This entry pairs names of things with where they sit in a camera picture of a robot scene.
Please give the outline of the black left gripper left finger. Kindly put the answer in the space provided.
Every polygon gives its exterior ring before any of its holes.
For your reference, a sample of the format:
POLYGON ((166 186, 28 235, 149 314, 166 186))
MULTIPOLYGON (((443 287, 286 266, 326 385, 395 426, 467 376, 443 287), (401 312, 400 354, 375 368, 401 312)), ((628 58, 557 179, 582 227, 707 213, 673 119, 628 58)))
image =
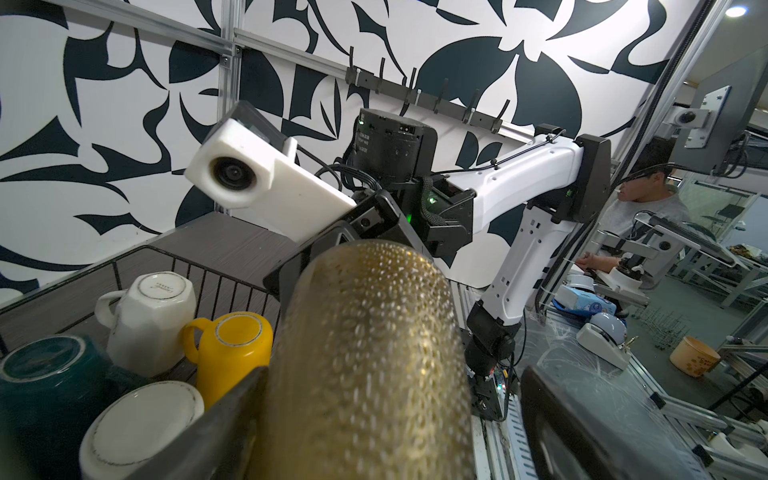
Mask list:
POLYGON ((131 479, 244 479, 268 369, 248 373, 131 479))

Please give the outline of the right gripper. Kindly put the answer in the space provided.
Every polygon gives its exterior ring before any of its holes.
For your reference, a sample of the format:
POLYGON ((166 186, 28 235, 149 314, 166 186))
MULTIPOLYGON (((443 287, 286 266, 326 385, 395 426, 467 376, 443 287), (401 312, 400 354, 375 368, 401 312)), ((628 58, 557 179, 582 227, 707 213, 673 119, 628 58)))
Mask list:
POLYGON ((265 276, 263 285, 285 312, 299 276, 314 258, 339 244, 358 240, 393 241, 424 256, 447 260, 472 241, 475 197, 472 189, 449 196, 433 188, 429 194, 417 196, 416 209, 407 215, 388 192, 376 192, 300 243, 297 251, 265 276))

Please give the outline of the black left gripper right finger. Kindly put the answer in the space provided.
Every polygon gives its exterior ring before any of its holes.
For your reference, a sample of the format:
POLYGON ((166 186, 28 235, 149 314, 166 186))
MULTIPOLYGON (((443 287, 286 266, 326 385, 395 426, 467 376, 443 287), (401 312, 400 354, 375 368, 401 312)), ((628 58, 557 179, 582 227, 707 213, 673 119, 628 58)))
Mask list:
POLYGON ((527 443, 540 479, 706 479, 648 411, 619 392, 572 393, 537 366, 522 374, 527 443))

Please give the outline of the red inside white mug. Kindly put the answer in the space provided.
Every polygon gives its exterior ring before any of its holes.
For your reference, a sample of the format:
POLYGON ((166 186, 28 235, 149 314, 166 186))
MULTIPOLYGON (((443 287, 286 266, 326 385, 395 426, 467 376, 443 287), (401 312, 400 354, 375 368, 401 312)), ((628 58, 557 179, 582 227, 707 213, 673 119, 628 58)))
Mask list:
POLYGON ((203 413, 201 394, 185 382, 154 382, 128 392, 103 410, 82 438, 81 477, 128 477, 203 413))

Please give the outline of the yellow mug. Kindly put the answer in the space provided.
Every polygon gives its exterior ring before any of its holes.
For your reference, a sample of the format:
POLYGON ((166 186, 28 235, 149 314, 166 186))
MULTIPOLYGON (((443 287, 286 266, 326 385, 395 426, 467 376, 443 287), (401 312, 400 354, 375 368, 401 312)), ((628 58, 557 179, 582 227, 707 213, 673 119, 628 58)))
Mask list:
POLYGON ((197 366, 196 388, 206 409, 252 370, 269 365, 273 338, 268 320, 252 312, 198 318, 183 327, 183 352, 197 366))

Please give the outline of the white ceramic mug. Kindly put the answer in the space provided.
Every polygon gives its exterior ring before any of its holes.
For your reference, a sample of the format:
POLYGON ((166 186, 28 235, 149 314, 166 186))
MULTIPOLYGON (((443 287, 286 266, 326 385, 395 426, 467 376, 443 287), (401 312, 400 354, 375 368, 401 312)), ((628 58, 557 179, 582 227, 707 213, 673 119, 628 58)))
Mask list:
POLYGON ((156 377, 184 357, 181 330, 197 307, 192 282, 170 272, 138 277, 126 290, 96 301, 94 314, 110 331, 106 353, 113 364, 143 377, 156 377))

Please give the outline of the olive brown glass cup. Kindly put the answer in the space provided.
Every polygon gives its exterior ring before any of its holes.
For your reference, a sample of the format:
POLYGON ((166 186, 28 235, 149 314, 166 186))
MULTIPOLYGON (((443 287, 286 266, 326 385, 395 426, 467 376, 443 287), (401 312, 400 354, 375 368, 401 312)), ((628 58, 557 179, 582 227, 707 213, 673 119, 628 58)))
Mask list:
POLYGON ((471 479, 450 288, 414 249, 336 246, 301 274, 268 369, 251 479, 471 479))

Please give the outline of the green mug cream inside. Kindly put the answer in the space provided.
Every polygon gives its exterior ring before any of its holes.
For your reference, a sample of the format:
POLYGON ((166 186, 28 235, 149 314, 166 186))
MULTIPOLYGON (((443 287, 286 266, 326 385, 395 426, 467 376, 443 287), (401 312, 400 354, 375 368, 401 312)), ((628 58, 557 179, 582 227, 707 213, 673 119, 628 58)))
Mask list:
POLYGON ((79 479, 91 423, 150 379, 112 363, 87 336, 51 335, 1 359, 1 432, 40 479, 79 479))

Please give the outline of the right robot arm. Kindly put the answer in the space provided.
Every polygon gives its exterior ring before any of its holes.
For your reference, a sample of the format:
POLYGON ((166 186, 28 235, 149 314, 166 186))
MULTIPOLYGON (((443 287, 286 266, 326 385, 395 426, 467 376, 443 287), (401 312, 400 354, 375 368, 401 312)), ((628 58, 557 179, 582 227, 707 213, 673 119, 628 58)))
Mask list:
POLYGON ((471 169, 432 168, 438 135, 429 125, 362 109, 353 137, 333 165, 356 206, 300 241, 297 253, 265 278, 287 302, 300 273, 321 252, 352 239, 421 244, 448 258, 482 230, 510 244, 462 333, 473 414, 501 422, 508 412, 515 337, 527 300, 546 278, 571 231, 595 219, 608 198, 611 143, 569 138, 542 124, 533 140, 471 169))

